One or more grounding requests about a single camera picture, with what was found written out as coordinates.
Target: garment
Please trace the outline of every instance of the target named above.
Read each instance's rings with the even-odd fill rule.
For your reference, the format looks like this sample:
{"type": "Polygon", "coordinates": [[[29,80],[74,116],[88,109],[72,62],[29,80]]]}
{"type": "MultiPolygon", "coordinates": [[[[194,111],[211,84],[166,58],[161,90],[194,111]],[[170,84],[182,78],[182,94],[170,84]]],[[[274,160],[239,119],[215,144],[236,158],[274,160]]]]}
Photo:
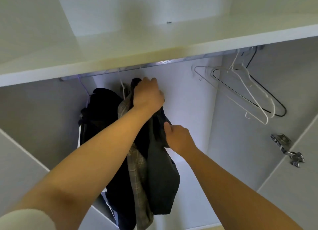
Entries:
{"type": "MultiPolygon", "coordinates": [[[[140,81],[139,78],[132,80],[129,108],[133,107],[133,90],[140,81]]],[[[142,127],[134,141],[147,162],[147,181],[143,188],[154,215],[171,212],[180,184],[177,167],[165,150],[169,147],[163,128],[165,122],[171,124],[161,107],[142,127]]]]}
{"type": "MultiPolygon", "coordinates": [[[[121,102],[122,99],[111,90],[97,88],[93,91],[90,103],[81,111],[80,144],[85,143],[118,119],[117,110],[121,102]]],[[[117,212],[119,229],[133,230],[136,226],[136,215],[127,157],[106,189],[108,203],[117,212]]]]}
{"type": "Polygon", "coordinates": [[[1,230],[56,230],[52,219],[36,209],[22,209],[0,217],[1,230]]]}
{"type": "MultiPolygon", "coordinates": [[[[118,106],[118,118],[128,112],[131,95],[129,94],[118,106]]],[[[145,230],[152,224],[154,215],[150,210],[148,198],[144,190],[147,186],[147,160],[136,149],[134,143],[127,155],[127,163],[135,202],[137,229],[145,230]]]]}

